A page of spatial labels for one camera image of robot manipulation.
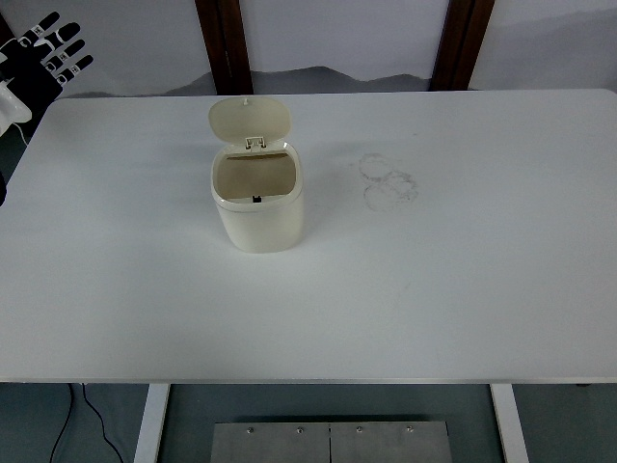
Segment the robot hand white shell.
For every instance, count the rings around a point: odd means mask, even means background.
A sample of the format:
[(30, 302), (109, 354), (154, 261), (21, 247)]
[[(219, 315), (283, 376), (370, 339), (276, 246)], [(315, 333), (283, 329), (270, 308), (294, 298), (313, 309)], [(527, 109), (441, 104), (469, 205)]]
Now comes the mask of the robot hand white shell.
[(64, 87), (94, 58), (81, 55), (85, 41), (81, 26), (69, 22), (58, 27), (60, 15), (52, 12), (17, 38), (1, 45), (1, 131), (27, 123), (42, 113)]

